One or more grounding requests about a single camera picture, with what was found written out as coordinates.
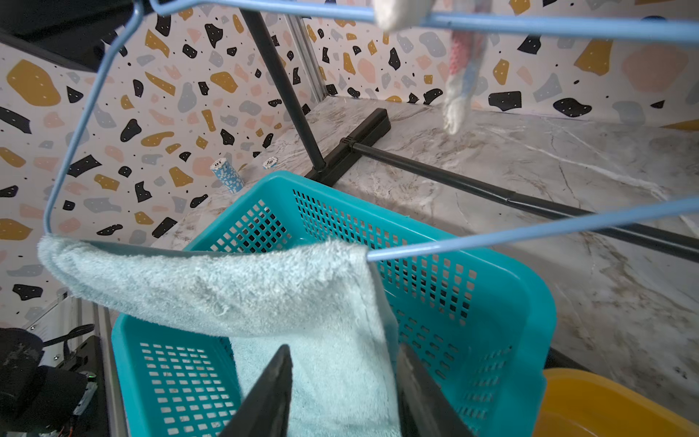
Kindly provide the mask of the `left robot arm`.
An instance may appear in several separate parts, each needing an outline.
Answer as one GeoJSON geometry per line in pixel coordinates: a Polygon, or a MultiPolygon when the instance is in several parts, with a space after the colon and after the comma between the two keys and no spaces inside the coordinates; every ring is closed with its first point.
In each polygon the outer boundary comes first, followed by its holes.
{"type": "Polygon", "coordinates": [[[93,324],[81,325],[51,340],[27,330],[1,330],[1,435],[75,434],[78,418],[96,392],[96,377],[41,362],[44,349],[59,343],[70,358],[68,342],[94,329],[93,324]]]}

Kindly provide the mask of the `light blue towel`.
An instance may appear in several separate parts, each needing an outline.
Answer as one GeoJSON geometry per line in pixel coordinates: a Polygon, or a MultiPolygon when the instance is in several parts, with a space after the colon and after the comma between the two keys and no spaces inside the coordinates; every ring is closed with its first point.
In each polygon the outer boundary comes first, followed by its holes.
{"type": "Polygon", "coordinates": [[[341,240],[258,254],[50,234],[38,257],[78,298],[230,340],[244,393],[289,346],[292,436],[396,436],[399,328],[367,249],[341,240]]]}

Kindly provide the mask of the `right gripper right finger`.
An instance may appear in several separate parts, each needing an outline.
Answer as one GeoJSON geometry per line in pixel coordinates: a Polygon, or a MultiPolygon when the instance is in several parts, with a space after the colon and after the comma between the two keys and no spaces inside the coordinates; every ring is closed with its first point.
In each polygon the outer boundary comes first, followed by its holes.
{"type": "Polygon", "coordinates": [[[467,437],[460,419],[418,355],[403,343],[397,360],[397,389],[402,436],[467,437]]]}

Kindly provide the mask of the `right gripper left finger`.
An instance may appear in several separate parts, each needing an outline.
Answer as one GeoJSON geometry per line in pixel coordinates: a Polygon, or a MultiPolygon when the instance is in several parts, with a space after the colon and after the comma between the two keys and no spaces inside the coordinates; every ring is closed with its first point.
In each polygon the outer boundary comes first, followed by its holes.
{"type": "Polygon", "coordinates": [[[286,437],[291,395],[291,349],[284,344],[278,348],[220,436],[286,437]]]}

